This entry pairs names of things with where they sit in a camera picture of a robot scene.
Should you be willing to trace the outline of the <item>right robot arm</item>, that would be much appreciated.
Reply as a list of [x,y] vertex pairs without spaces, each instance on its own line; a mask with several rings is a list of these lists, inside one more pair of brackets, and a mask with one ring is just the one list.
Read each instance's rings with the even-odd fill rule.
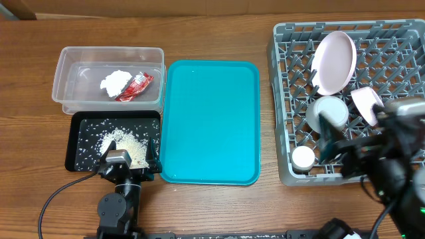
[[406,98],[374,105],[372,111],[382,129],[378,135],[346,139],[319,114],[321,163],[339,161],[341,174],[349,179],[368,179],[375,195],[371,198],[384,206],[375,220],[370,238],[390,216],[402,238],[424,237],[424,170],[411,165],[424,148],[424,100]]

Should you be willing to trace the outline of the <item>white cup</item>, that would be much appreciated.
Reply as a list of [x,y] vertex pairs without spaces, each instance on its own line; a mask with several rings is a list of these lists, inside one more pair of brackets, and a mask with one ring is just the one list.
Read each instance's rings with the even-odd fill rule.
[[294,171],[305,173],[312,169],[315,163],[315,154],[307,146],[298,146],[290,154],[290,161]]

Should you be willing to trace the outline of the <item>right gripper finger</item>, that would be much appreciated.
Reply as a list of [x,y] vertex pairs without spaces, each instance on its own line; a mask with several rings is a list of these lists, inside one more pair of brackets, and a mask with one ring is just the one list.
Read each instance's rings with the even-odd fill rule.
[[341,153],[338,148],[339,142],[344,141],[343,133],[337,129],[326,117],[325,114],[319,114],[320,126],[320,163],[330,163],[337,160]]
[[384,106],[375,104],[372,110],[379,127],[390,128],[395,124],[395,113],[392,103],[385,104]]

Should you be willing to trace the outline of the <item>grey bowl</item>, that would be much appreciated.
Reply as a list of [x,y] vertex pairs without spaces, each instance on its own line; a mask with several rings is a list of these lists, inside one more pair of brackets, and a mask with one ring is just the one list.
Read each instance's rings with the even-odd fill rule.
[[330,123],[343,130],[349,117],[349,110],[345,102],[335,96],[323,96],[307,107],[305,119],[309,127],[320,133],[319,114],[324,114]]

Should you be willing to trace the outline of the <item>white tissue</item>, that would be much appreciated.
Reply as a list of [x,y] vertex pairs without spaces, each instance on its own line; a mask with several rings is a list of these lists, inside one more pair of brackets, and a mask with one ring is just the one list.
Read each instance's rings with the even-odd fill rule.
[[132,75],[129,72],[117,70],[100,82],[100,89],[106,90],[110,98],[115,98],[122,93],[131,79]]

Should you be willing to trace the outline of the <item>large white plate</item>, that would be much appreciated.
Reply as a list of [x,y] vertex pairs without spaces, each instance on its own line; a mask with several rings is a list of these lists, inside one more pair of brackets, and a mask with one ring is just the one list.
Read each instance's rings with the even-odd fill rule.
[[311,70],[316,70],[316,73],[311,83],[319,87],[317,93],[322,96],[336,94],[348,85],[356,63],[357,51],[353,39],[343,31],[333,31],[315,51]]

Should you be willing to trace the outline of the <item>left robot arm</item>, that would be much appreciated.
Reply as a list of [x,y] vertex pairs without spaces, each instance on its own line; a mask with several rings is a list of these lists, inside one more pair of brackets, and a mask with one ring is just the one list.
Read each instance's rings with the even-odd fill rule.
[[138,226],[141,184],[153,181],[154,174],[162,172],[159,154],[155,151],[152,139],[148,141],[145,160],[147,167],[131,169],[129,153],[116,149],[115,141],[110,143],[101,156],[98,174],[115,184],[115,191],[103,196],[98,203],[100,223],[97,239],[147,238],[147,234]]

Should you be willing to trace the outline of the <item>pink bowl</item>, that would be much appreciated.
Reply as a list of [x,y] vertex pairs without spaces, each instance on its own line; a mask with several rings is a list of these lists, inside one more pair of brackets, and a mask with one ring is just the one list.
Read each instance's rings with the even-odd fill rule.
[[375,126],[378,121],[373,112],[373,106],[378,105],[383,107],[381,97],[371,88],[364,87],[351,92],[353,103],[355,104],[358,112],[362,118],[370,125]]

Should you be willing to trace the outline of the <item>red snack wrapper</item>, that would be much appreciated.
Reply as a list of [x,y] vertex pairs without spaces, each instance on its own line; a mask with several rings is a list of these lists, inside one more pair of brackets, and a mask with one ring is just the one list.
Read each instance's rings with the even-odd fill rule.
[[154,80],[154,77],[146,72],[140,72],[134,76],[125,90],[119,94],[115,101],[130,102],[136,96],[140,95]]

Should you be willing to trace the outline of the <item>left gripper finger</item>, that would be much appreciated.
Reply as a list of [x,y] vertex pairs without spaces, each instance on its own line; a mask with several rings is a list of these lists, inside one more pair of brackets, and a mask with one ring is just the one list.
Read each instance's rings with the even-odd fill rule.
[[153,173],[161,173],[163,169],[159,154],[155,150],[154,140],[151,137],[149,138],[149,169]]
[[116,150],[116,142],[112,140],[109,145],[104,144],[100,148],[101,157],[105,157],[109,151]]

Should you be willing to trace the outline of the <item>rice pile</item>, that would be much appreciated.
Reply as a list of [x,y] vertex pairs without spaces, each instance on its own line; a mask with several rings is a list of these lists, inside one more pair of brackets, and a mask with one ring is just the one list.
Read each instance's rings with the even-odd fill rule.
[[147,146],[153,140],[159,151],[159,123],[156,118],[84,119],[78,132],[76,171],[92,171],[112,141],[117,150],[126,150],[131,158],[131,169],[148,167],[145,160]]

